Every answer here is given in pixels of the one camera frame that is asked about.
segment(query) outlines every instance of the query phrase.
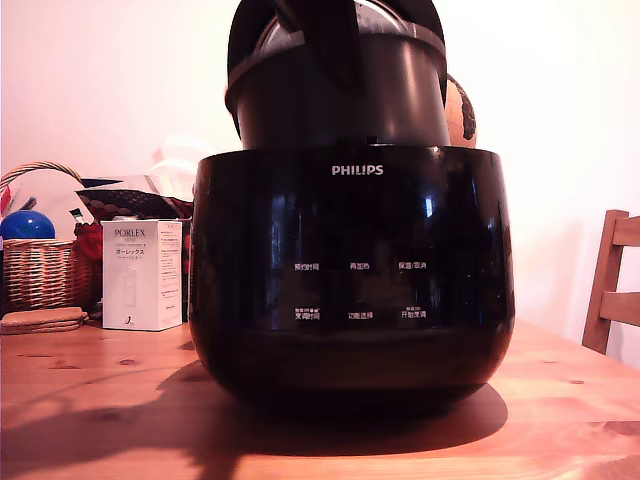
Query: orange ball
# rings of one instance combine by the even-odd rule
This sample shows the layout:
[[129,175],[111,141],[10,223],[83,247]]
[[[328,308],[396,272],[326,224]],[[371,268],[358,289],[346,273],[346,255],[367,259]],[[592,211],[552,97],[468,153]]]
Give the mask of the orange ball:
[[451,146],[475,148],[476,116],[464,89],[451,75],[447,78],[445,114]]

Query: stacked coasters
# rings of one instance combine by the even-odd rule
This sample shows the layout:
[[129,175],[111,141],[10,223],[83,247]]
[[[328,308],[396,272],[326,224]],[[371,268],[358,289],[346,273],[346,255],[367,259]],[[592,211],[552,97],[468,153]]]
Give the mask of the stacked coasters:
[[80,328],[87,314],[79,307],[31,310],[6,314],[0,321],[2,335],[67,332]]

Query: white box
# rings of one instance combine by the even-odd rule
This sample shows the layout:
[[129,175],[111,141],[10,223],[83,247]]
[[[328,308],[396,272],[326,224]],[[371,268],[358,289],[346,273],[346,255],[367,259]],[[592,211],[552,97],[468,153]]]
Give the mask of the white box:
[[103,328],[159,331],[182,323],[182,224],[102,222]]

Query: wood grain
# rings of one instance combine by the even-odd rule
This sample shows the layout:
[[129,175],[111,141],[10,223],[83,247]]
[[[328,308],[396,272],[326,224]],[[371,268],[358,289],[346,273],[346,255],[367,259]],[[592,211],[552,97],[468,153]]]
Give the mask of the wood grain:
[[640,327],[640,293],[604,292],[600,317]]
[[254,412],[187,326],[1,346],[3,479],[640,478],[640,372],[522,321],[489,386],[413,421]]
[[616,222],[613,244],[640,247],[640,217],[619,218]]

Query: wicker basket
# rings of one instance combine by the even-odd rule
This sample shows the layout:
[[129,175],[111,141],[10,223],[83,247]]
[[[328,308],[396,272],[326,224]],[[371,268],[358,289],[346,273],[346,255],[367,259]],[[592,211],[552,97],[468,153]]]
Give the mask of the wicker basket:
[[[8,184],[20,175],[53,169],[80,181],[73,170],[56,163],[24,165],[8,172],[0,181],[0,197]],[[3,272],[4,312],[56,307],[93,306],[96,262],[82,254],[75,242],[59,240],[5,240]]]

